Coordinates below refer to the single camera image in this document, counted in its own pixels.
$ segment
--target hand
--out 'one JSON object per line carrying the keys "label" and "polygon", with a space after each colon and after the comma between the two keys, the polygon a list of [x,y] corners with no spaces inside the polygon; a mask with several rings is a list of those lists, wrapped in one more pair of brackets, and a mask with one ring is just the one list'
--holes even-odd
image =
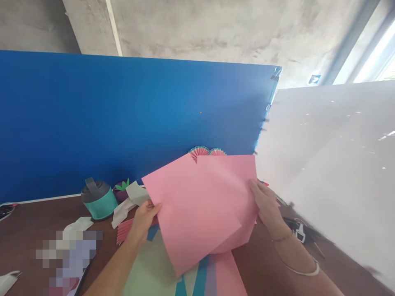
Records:
{"label": "hand", "polygon": [[249,185],[254,193],[255,202],[259,208],[259,218],[263,224],[271,231],[272,227],[282,225],[284,220],[277,206],[276,193],[265,184],[257,180],[250,179]]}
{"label": "hand", "polygon": [[154,218],[157,219],[155,215],[161,207],[161,204],[154,206],[151,200],[145,201],[135,213],[128,238],[135,240],[139,245],[144,243],[147,240],[148,229]]}

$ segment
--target teal cup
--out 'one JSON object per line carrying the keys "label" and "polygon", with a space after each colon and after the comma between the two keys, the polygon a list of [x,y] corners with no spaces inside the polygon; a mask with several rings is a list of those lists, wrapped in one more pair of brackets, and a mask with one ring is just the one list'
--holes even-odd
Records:
{"label": "teal cup", "polygon": [[111,187],[103,182],[95,182],[93,178],[85,180],[86,187],[81,191],[81,199],[94,220],[103,220],[112,215],[118,206]]}

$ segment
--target pixelated blur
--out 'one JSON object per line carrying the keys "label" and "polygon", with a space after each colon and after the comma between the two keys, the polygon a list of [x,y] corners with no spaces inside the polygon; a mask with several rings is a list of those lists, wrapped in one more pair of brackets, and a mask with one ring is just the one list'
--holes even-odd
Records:
{"label": "pixelated blur", "polygon": [[102,241],[102,231],[57,231],[56,240],[44,240],[36,259],[42,260],[43,268],[56,267],[56,277],[50,277],[43,295],[74,296]]}

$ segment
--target brown table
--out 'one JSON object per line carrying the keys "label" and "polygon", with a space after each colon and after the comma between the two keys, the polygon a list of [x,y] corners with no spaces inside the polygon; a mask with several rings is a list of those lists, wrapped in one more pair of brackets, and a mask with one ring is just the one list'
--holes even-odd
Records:
{"label": "brown table", "polygon": [[[282,206],[280,210],[284,217],[297,216],[290,208]],[[130,211],[128,219],[134,213],[135,210]],[[50,268],[42,268],[42,261],[35,259],[35,250],[42,249],[43,240],[55,239],[56,230],[63,230],[84,216],[89,216],[89,212],[80,198],[70,197],[19,205],[10,217],[0,222],[0,275],[14,270],[23,272],[7,296],[43,295],[43,287],[49,286],[49,277],[55,277],[55,263]],[[115,244],[116,230],[112,229],[111,221],[110,218],[97,222],[89,229],[103,231],[103,245],[91,262],[81,287],[81,296],[118,248]],[[344,295],[392,295],[336,246],[319,238],[316,238],[316,242],[326,260],[319,256],[313,245],[307,245],[307,250],[320,262],[322,270]],[[294,294],[268,231],[260,221],[249,243],[232,252],[249,296]],[[61,262],[58,261],[56,267],[61,267]]]}

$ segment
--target bracelet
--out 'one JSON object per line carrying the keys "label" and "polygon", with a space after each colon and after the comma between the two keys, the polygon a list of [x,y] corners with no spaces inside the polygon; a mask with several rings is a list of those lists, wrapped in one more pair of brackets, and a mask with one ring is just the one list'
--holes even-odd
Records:
{"label": "bracelet", "polygon": [[283,238],[280,238],[280,239],[278,239],[278,240],[272,240],[272,242],[273,242],[273,243],[277,243],[277,242],[279,242],[279,241],[285,241],[286,239],[290,238],[292,235],[293,235],[293,232],[291,231],[291,234],[290,234],[290,235],[287,235],[287,236],[285,236],[285,237],[283,237]]}
{"label": "bracelet", "polygon": [[304,275],[304,276],[316,276],[319,272],[320,272],[320,265],[318,264],[318,261],[312,257],[316,263],[316,269],[315,271],[313,271],[312,273],[301,273],[299,271],[293,270],[291,267],[289,267],[288,265],[285,264],[285,262],[283,261],[284,265],[292,272],[299,274],[299,275]]}

